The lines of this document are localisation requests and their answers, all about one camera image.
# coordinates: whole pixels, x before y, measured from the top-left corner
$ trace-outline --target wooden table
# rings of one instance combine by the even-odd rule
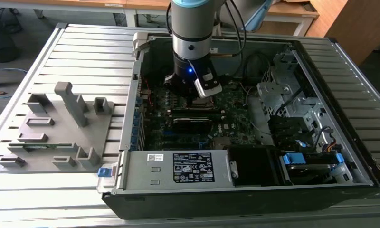
[[[164,15],[170,0],[0,0],[0,7],[33,9],[37,17],[42,10],[68,10],[124,13],[128,27],[137,27],[137,15]],[[319,14],[300,3],[279,2],[271,6],[264,21],[297,23],[295,36],[304,36]]]
[[[136,27],[134,17],[137,14],[164,15],[170,0],[126,0],[125,14],[129,27]],[[279,2],[268,10],[264,21],[297,23],[295,36],[304,36],[317,12],[305,10],[300,3]]]

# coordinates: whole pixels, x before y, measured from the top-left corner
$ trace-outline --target wooden cabinet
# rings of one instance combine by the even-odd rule
[[[320,16],[307,35],[332,37],[359,65],[380,44],[380,0],[311,0]]]

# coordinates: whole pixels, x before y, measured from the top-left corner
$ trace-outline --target blue latch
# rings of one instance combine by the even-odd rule
[[[112,169],[108,168],[100,168],[97,172],[98,177],[112,177]]]
[[[283,160],[287,165],[305,164],[303,153],[287,153]]]
[[[337,159],[337,162],[339,162],[339,163],[343,163],[343,162],[344,162],[344,158],[343,158],[343,154],[341,154],[341,153],[337,153],[337,154],[336,154],[336,159]]]

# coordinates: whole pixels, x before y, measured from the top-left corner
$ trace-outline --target sticker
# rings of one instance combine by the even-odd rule
[[[176,183],[215,182],[211,153],[173,153],[173,181]]]
[[[209,53],[217,53],[217,48],[216,47],[209,48]]]
[[[148,160],[149,162],[162,162],[164,161],[164,154],[162,153],[148,153]]]
[[[105,6],[116,6],[116,7],[122,7],[124,6],[122,4],[109,4],[109,3],[105,3],[104,5]]]

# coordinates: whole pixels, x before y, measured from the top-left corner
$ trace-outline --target blue tab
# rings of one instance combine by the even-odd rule
[[[341,153],[337,153],[337,154],[336,154],[336,159],[337,159],[337,162],[339,162],[339,163],[343,163],[343,162],[344,162],[344,158],[343,158],[343,154],[341,154]]]
[[[185,8],[195,8],[197,6],[204,5],[209,2],[209,0],[173,0],[174,4],[185,7]]]
[[[305,164],[303,153],[287,153],[283,160],[287,165]]]
[[[295,140],[297,143],[299,143],[299,145],[304,148],[304,147],[307,147],[307,144],[304,143],[304,142],[301,142],[301,140]]]
[[[97,172],[98,177],[112,177],[112,169],[100,168]]]

